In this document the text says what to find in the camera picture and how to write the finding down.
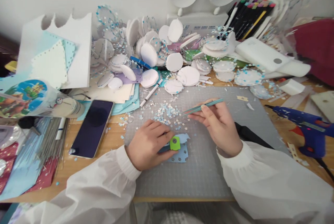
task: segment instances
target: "cutting mat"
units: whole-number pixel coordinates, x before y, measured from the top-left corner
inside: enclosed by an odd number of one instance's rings
[[[170,102],[172,95],[163,88],[152,95],[152,101],[147,103],[159,103],[146,110],[135,110],[133,121],[126,127],[125,144],[129,144],[136,132],[136,127],[148,119],[153,118],[160,108],[160,103],[171,104],[182,112],[195,106],[195,104],[209,98],[223,98],[233,119],[240,125],[249,127],[274,149],[289,154],[286,146],[280,140],[280,136],[265,112],[259,99],[248,88],[239,87],[185,87],[175,102]],[[237,96],[247,97],[249,102],[237,99]],[[247,107],[250,103],[254,111]],[[174,125],[178,119],[183,125]],[[212,141],[207,129],[195,120],[188,121],[186,117],[169,119],[173,124],[172,129],[181,126],[176,133],[187,133],[189,157],[186,163],[165,162],[149,171],[144,171],[137,179],[135,196],[152,198],[198,198],[198,199],[223,199],[231,198],[232,192],[227,186],[220,160],[216,154],[216,145]]]

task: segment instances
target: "cable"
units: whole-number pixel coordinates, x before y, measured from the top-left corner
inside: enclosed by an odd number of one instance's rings
[[[332,179],[332,181],[334,182],[334,175],[332,174],[332,172],[328,169],[326,163],[320,158],[320,159],[315,159],[320,166],[322,166],[326,172],[328,173],[329,177]]]

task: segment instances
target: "white sleeve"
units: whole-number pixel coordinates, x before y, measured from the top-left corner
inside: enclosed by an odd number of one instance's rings
[[[122,146],[73,174],[64,191],[27,211],[16,224],[123,223],[120,218],[129,208],[140,173]]]
[[[242,142],[232,158],[218,153],[224,178],[239,206],[253,219],[295,219],[315,212],[326,216],[332,187],[285,153]]]

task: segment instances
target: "phone screen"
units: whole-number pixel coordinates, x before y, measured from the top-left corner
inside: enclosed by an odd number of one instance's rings
[[[92,101],[72,144],[72,155],[94,158],[113,104],[114,103],[110,101]]]

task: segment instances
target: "glue gun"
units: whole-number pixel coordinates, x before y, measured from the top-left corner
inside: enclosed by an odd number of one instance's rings
[[[311,158],[321,159],[326,154],[325,136],[334,137],[334,125],[316,115],[280,106],[269,106],[278,116],[287,118],[297,126],[292,131],[304,136],[305,145],[299,151]]]

